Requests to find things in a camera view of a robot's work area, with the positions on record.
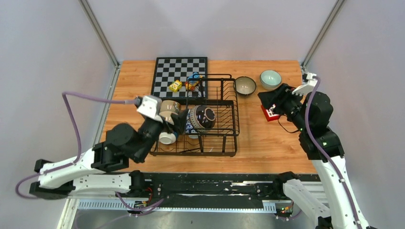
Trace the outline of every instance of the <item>black wire dish rack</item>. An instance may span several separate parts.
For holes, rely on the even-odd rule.
[[[150,154],[171,156],[235,156],[239,135],[238,98],[234,89],[235,79],[230,74],[200,74],[196,91],[201,96],[191,96],[187,92],[184,99],[171,98],[181,104],[182,110],[204,105],[215,112],[215,125],[206,133],[184,133],[171,145],[157,142]],[[189,135],[198,136],[192,139]]]

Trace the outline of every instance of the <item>light blue bowl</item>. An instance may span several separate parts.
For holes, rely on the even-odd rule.
[[[266,70],[260,75],[260,82],[266,90],[274,90],[281,84],[281,75],[273,70]]]

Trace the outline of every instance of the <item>red box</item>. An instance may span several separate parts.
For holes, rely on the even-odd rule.
[[[277,120],[280,115],[273,113],[273,109],[274,107],[276,107],[275,105],[273,105],[270,109],[266,110],[263,105],[261,105],[262,107],[262,111],[267,119],[268,122],[273,121],[273,120]]]

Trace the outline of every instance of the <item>metal frame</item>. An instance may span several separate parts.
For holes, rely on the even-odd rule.
[[[121,71],[121,65],[119,65],[115,69],[113,78],[111,79],[111,82],[110,82],[110,85],[109,85],[109,88],[108,88],[106,99],[112,99],[113,98],[115,86],[117,85],[118,75],[119,75],[120,71]],[[96,131],[96,136],[94,138],[93,145],[97,144],[101,139],[101,135],[103,133],[103,128],[104,128],[104,123],[106,122],[107,114],[108,114],[109,109],[110,109],[110,104],[105,103],[104,108],[103,108],[103,112],[101,114],[100,122],[98,124],[98,128],[97,128],[97,131]]]
[[[75,220],[75,215],[77,207],[79,206],[79,199],[67,199],[64,204],[64,209],[62,211],[61,217],[59,218],[58,226],[56,229],[71,229],[73,221]]]
[[[335,5],[332,8],[332,11],[330,12],[328,18],[326,19],[325,23],[323,24],[321,30],[319,31],[314,43],[312,44],[311,48],[309,49],[307,55],[305,56],[304,61],[301,63],[302,70],[304,72],[307,71],[307,65],[310,62],[311,58],[313,57],[316,49],[318,48],[319,44],[322,42],[322,39],[324,38],[326,32],[330,28],[330,25],[333,23],[333,21],[336,18],[336,15],[339,13],[341,10],[343,4],[345,3],[346,0],[337,0]]]
[[[263,202],[263,208],[168,208],[159,207],[154,211],[179,211],[179,212],[227,212],[227,213],[277,213],[276,204],[274,202]],[[135,200],[127,200],[127,204],[131,207],[135,204]],[[119,199],[80,199],[79,210],[127,210]]]
[[[103,45],[104,49],[106,50],[109,58],[111,59],[111,62],[114,64],[115,68],[119,66],[119,62],[117,57],[115,56],[110,44],[107,41],[106,36],[103,33],[103,30],[100,27],[100,24],[97,22],[97,19],[91,10],[90,4],[88,3],[87,0],[78,0],[80,5],[83,8],[83,11],[86,13],[86,16],[88,17],[91,25],[94,28],[94,31],[96,32],[98,38],[101,41],[101,44]]]

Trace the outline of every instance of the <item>wooden tabletop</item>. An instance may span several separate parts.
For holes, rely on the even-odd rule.
[[[133,99],[150,94],[155,61],[124,61],[118,77],[113,99]],[[236,156],[151,156],[143,164],[130,162],[124,171],[142,172],[204,172],[204,173],[316,173],[311,161],[301,149],[298,133],[289,134],[277,121],[267,122],[260,108],[258,92],[261,86],[259,75],[264,70],[275,70],[284,83],[301,85],[301,70],[297,61],[209,61],[209,73],[229,73],[233,78],[249,76],[256,81],[257,89],[249,97],[238,97],[240,135]],[[104,125],[101,140],[106,130],[128,122],[134,129],[143,123],[143,118],[133,105],[112,104]],[[280,120],[290,131],[293,124]]]

